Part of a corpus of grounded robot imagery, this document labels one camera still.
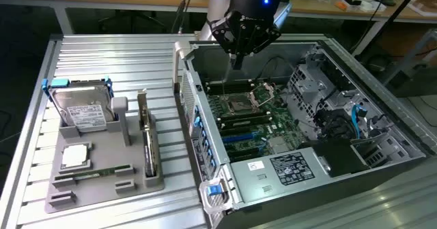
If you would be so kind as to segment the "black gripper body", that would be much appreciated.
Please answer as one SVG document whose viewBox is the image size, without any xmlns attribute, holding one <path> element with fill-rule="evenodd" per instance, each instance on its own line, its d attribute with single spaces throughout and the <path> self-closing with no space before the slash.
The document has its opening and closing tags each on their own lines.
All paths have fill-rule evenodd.
<svg viewBox="0 0 437 229">
<path fill-rule="evenodd" d="M 280 0 L 231 0 L 230 1 L 230 28 L 236 38 L 240 29 L 260 27 L 263 30 L 276 27 L 274 15 Z"/>
</svg>

